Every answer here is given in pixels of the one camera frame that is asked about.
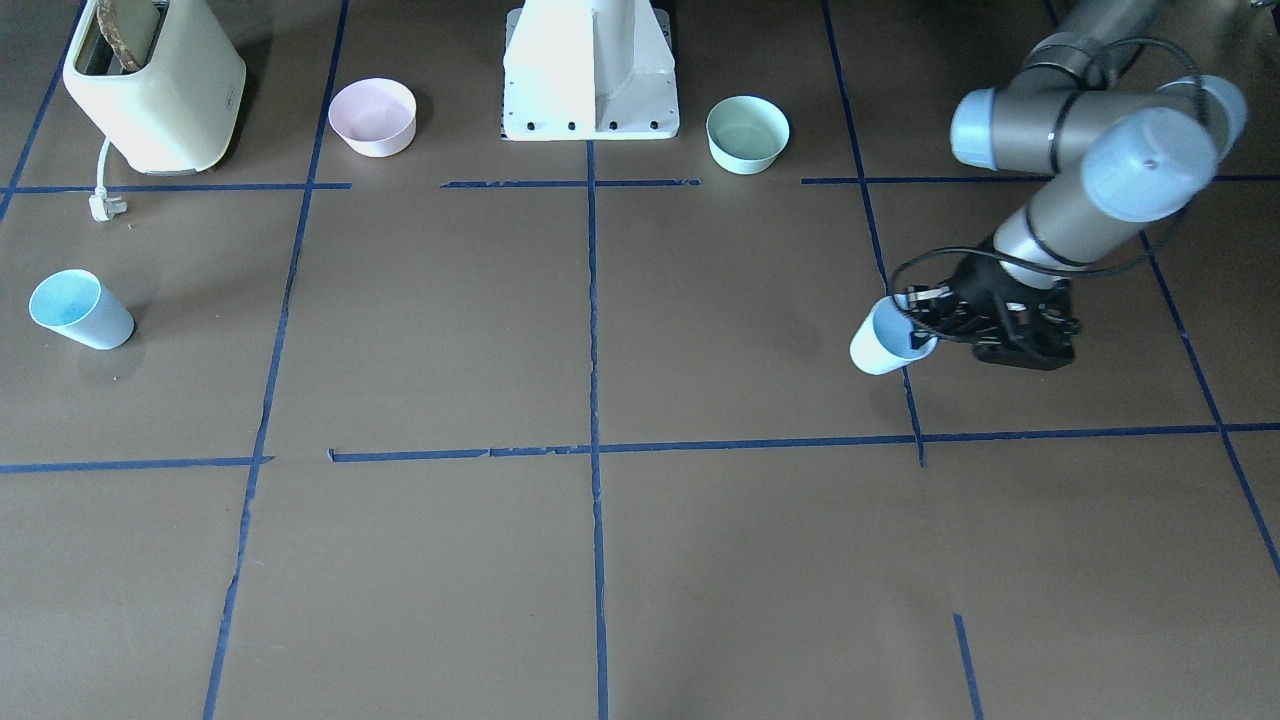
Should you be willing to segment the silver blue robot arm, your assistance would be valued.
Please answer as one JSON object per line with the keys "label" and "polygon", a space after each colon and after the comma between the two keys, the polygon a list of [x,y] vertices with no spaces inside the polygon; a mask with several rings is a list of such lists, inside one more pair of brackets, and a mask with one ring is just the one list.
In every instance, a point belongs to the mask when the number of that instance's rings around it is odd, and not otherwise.
{"label": "silver blue robot arm", "polygon": [[893,291],[892,340],[908,357],[940,341],[983,363],[1051,372],[1074,361],[1071,282],[1148,225],[1181,219],[1240,138],[1249,110],[1231,81],[1149,36],[1162,1],[1080,1],[1002,88],[957,105],[954,156],[1048,182],[936,286]]}

